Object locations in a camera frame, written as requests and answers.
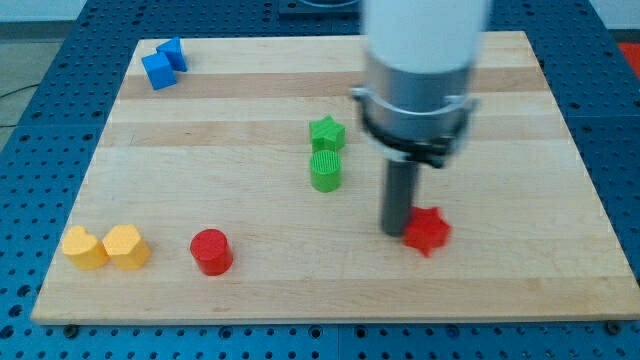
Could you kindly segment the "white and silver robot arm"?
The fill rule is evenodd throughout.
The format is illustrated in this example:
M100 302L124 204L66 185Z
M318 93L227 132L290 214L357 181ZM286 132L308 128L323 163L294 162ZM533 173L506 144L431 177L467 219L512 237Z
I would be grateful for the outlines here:
M490 0L366 0L365 72L352 94L391 160L441 168L466 139Z

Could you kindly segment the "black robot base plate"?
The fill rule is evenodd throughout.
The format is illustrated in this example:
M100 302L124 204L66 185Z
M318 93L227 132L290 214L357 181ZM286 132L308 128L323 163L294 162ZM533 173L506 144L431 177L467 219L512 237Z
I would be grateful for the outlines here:
M277 0L281 18L298 16L351 16L359 15L361 0Z

